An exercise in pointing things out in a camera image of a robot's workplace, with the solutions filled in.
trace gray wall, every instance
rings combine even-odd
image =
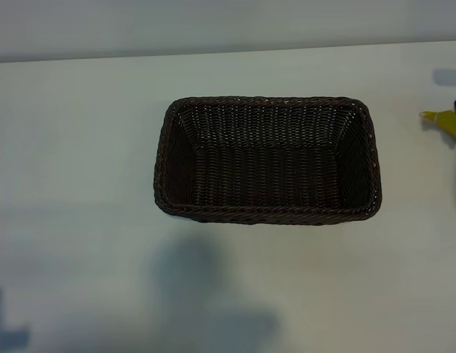
[[[0,0],[0,62],[456,39],[456,0]]]

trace basket rim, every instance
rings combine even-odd
[[[329,106],[351,105],[355,107],[357,113],[362,117],[362,130],[365,132],[367,142],[367,153],[372,165],[369,165],[368,176],[371,181],[368,202],[360,207],[353,208],[327,208],[327,207],[299,207],[299,206],[217,206],[217,205],[195,205],[195,204],[177,204],[169,200],[164,185],[167,140],[170,138],[170,131],[174,121],[174,113],[180,107],[189,104],[246,104],[255,103],[257,106],[272,106],[285,104],[286,106],[318,106],[327,104]],[[204,96],[204,97],[187,97],[174,101],[165,114],[163,127],[161,129],[160,141],[157,150],[157,159],[154,167],[154,196],[157,206],[173,215],[191,216],[201,213],[220,213],[220,216],[233,213],[250,213],[264,215],[266,217],[282,215],[286,218],[296,218],[306,215],[343,215],[352,217],[358,216],[357,219],[367,219],[378,212],[382,203],[382,188],[380,180],[380,166],[378,162],[376,139],[374,134],[373,123],[370,118],[367,106],[357,99],[347,97],[265,97],[265,96]]]

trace basket bottom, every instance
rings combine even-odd
[[[322,146],[196,151],[192,204],[343,208],[338,156]]]

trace dark brown wicker basket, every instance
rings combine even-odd
[[[154,169],[166,213],[203,222],[336,224],[377,213],[367,107],[348,98],[186,98],[168,109]]]

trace wicker basket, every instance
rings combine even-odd
[[[154,169],[166,213],[202,222],[336,224],[382,190],[367,107],[348,98],[186,98],[168,109]]]

